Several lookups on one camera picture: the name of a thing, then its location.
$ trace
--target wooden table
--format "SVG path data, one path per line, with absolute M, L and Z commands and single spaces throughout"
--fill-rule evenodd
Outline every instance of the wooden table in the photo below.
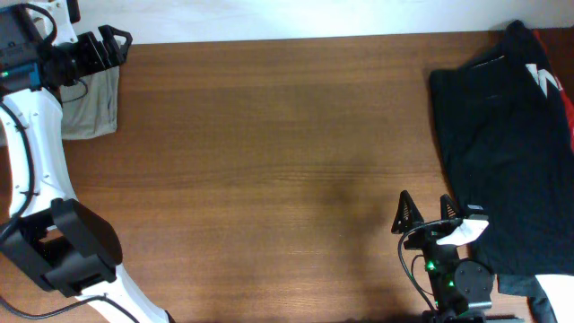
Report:
M 572 35 L 543 32 L 570 93 Z M 122 67 L 117 133 L 65 143 L 70 178 L 79 199 L 116 229 L 130 275 L 178 323 L 417 315 L 426 305 L 398 262 L 390 227 L 401 190 L 426 220 L 439 217 L 448 192 L 428 75 L 499 38 L 134 46 Z M 71 301 L 42 292 L 4 257 L 0 268 L 1 294 L 23 310 Z M 415 271 L 429 288 L 422 263 Z M 529 318 L 526 299 L 492 297 L 491 314 Z M 102 320 L 86 307 L 47 322 Z

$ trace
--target red fabric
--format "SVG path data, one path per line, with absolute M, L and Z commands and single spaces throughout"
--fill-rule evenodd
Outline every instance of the red fabric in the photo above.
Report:
M 542 46 L 542 48 L 544 49 L 544 52 L 548 54 L 548 49 L 546 49 L 546 45 L 544 45 L 544 42 L 540 38 L 540 33 L 538 31 L 534 31 L 534 35 L 536 36 L 536 39 L 538 39 L 540 46 Z M 574 152 L 574 104 L 572 104 L 572 100 L 568 97 L 566 91 L 564 91 L 564 88 L 562 87 L 556 75 L 554 76 L 554 79 L 556 79 L 556 83 L 558 83 L 560 96 L 562 97 L 562 102 L 564 102 L 566 119 L 568 120 L 568 127 L 570 128 L 570 149 L 572 150 L 572 152 Z

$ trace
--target green indicator light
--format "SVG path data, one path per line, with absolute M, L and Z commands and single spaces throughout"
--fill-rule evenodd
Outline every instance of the green indicator light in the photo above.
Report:
M 435 270 L 435 269 L 437 269 L 437 268 L 434 266 L 434 264 L 432 263 L 432 261 L 429 261 L 429 262 L 427 263 L 427 270 Z

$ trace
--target white backdrop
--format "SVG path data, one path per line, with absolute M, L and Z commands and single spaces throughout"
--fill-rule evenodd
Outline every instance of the white backdrop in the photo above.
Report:
M 135 43 L 487 31 L 514 19 L 574 24 L 574 0 L 80 0 L 80 8 L 76 32 L 110 24 Z

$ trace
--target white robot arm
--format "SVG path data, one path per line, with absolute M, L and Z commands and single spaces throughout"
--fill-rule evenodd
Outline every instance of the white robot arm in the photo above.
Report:
M 103 42 L 91 33 L 76 37 L 71 21 L 79 13 L 75 4 L 70 14 L 69 3 L 35 3 L 45 11 L 27 4 L 0 8 L 0 44 L 10 44 L 0 48 L 0 121 L 13 179 L 12 219 L 0 231 L 0 250 L 42 289 L 94 298 L 89 304 L 110 322 L 174 322 L 127 274 L 116 233 L 77 201 L 68 176 L 57 86 L 122 64 L 131 43 L 128 33 L 109 26 L 100 27 Z M 47 20 L 45 39 L 56 35 L 49 46 L 32 18 Z M 127 38 L 127 47 L 117 46 L 117 35 Z M 53 229 L 63 237 L 40 241 Z

